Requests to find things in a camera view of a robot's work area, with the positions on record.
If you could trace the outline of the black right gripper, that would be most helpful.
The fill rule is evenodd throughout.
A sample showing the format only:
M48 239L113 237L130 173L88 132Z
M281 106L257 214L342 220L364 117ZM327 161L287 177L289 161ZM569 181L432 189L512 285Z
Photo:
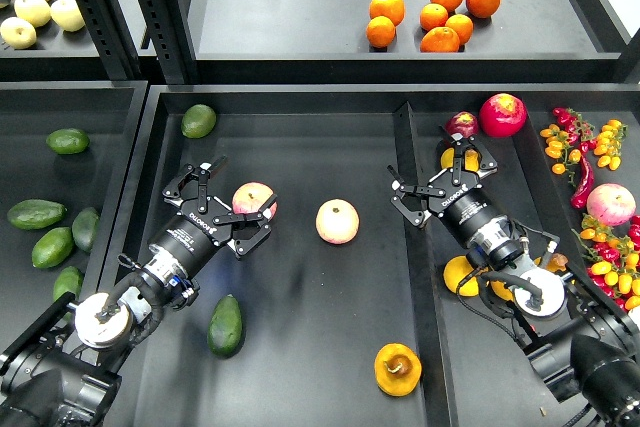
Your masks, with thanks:
M408 184L388 165L393 180L390 202L412 226L424 228L434 216L464 248L499 249L509 241L507 216L482 190L483 180L498 170L498 163L478 136L449 136L452 166L443 168L427 185ZM466 167L466 154L477 154L478 168Z

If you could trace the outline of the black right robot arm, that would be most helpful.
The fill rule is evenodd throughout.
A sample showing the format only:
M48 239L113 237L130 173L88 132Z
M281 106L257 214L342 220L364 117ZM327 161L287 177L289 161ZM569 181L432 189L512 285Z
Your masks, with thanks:
M589 278L532 135L489 145L497 173L484 192L512 220L556 234L570 260L560 311L504 320L450 292L445 262L458 242L437 220L405 223L422 397L431 426L635 426L639 329Z

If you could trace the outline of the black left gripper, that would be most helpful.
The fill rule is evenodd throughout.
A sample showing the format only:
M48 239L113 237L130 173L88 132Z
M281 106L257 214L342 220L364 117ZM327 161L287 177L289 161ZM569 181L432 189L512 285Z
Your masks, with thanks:
M163 200L178 211L150 240L152 253L166 251L178 260L208 260L228 247L240 258L269 237L276 194L271 194L256 212L240 214L232 211L231 203L208 194L209 181L226 163L226 156L199 166L187 163L163 188ZM191 182L196 183L195 196L185 199L182 192Z

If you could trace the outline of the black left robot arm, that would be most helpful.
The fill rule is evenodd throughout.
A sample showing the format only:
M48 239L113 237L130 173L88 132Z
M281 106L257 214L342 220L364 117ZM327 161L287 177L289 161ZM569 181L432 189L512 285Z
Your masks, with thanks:
M268 238L276 195L254 212L235 213L209 193L225 162L186 164L167 184L163 199L176 214L151 240L149 261L120 255L130 271L115 286L83 301L64 293L2 353L2 425L101 425L121 385L119 369L168 310L195 301L195 277L211 258L225 247L242 257Z

